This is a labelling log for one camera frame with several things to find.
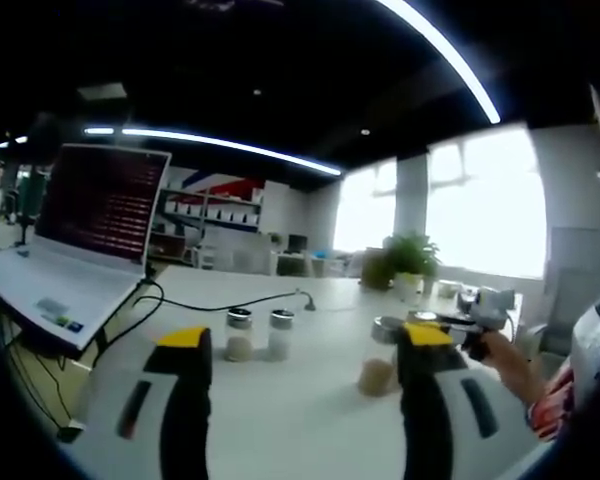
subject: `sticker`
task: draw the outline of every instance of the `sticker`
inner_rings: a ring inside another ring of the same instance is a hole
[[[82,330],[82,324],[78,322],[71,322],[67,328],[73,333],[78,333],[80,330]]]

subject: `black ceiling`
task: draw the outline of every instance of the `black ceiling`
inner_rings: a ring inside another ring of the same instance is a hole
[[[80,126],[193,132],[346,170],[489,126],[451,67],[374,0],[204,7],[229,2],[81,0],[32,11],[24,25],[7,22],[3,36],[25,48],[0,55],[0,141],[5,131],[25,133],[36,113],[47,111]],[[584,78],[558,41],[562,18],[550,6],[409,3],[475,67],[504,122],[545,126],[591,117]],[[107,82],[122,82],[127,99],[88,103],[77,92]],[[360,135],[363,128],[371,134]],[[302,189],[330,180],[219,147],[143,145],[173,151],[178,165]]]

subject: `laptop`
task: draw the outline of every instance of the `laptop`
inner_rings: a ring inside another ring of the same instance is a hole
[[[145,277],[170,153],[63,145],[31,242],[0,251],[0,300],[65,354],[84,351]]]

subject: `led light strip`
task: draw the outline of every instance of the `led light strip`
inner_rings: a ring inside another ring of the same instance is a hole
[[[487,118],[492,124],[500,123],[500,115],[493,105],[493,102],[487,95],[486,90],[476,77],[473,70],[469,67],[467,62],[460,56],[458,51],[449,43],[444,35],[434,27],[429,20],[424,18],[416,9],[412,6],[403,2],[402,0],[376,0],[381,3],[393,13],[402,18],[411,27],[413,27],[420,35],[427,39],[427,41],[445,58],[449,65],[458,72],[462,81],[469,87],[473,96],[482,107]]]
[[[16,138],[16,143],[26,143],[28,140],[27,137],[18,137]],[[0,148],[7,148],[9,146],[9,142],[0,143]]]
[[[87,135],[113,135],[113,128],[110,128],[110,127],[85,128],[84,133],[86,133]]]
[[[218,138],[202,137],[200,135],[190,135],[188,133],[177,133],[177,132],[165,132],[162,130],[143,130],[138,128],[124,128],[122,129],[123,135],[135,135],[139,137],[155,137],[155,138],[170,138],[172,140],[185,140],[188,142],[206,143],[209,145],[217,145],[219,147],[234,148],[236,150],[242,150],[244,152],[257,153],[259,155],[265,155],[267,157],[277,158],[284,160],[285,162],[295,163],[296,165],[302,165],[303,167],[313,168],[329,175],[341,175],[342,172],[335,168],[327,167],[320,163],[304,160],[302,158],[292,157],[291,155],[285,155],[284,153],[273,152],[271,150],[265,150],[264,148],[252,147],[250,145],[244,145],[242,143],[229,142],[227,140],[220,140]]]

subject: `glass jar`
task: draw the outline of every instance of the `glass jar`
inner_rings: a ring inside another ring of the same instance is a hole
[[[227,312],[227,346],[224,358],[230,362],[247,362],[253,356],[253,321],[251,312],[244,308],[232,308]]]
[[[377,317],[371,327],[358,389],[364,395],[381,397],[397,385],[396,340],[404,320]]]
[[[269,316],[269,359],[281,362],[289,358],[293,312],[273,310]]]

